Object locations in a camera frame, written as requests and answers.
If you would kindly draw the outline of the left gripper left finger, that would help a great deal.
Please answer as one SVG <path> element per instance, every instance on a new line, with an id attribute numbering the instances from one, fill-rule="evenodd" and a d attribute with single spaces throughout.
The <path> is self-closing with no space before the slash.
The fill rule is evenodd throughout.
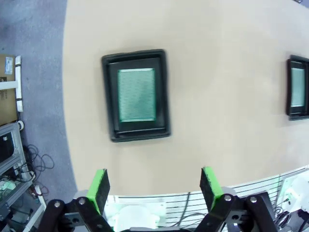
<path id="1" fill-rule="evenodd" d="M 85 226 L 89 232 L 112 232 L 112 227 L 103 217 L 109 191 L 107 170 L 97 170 L 86 196 L 69 203 L 50 200 L 40 221 L 40 231 L 72 232 L 76 227 Z"/>

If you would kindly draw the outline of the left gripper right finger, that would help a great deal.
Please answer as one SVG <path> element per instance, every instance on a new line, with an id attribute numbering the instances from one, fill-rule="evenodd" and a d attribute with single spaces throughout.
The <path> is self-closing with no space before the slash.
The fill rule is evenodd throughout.
<path id="1" fill-rule="evenodd" d="M 211 167 L 201 169 L 200 188 L 208 213 L 196 232 L 221 232 L 236 223 L 242 232 L 276 232 L 277 227 L 260 194 L 245 198 L 224 193 Z"/>

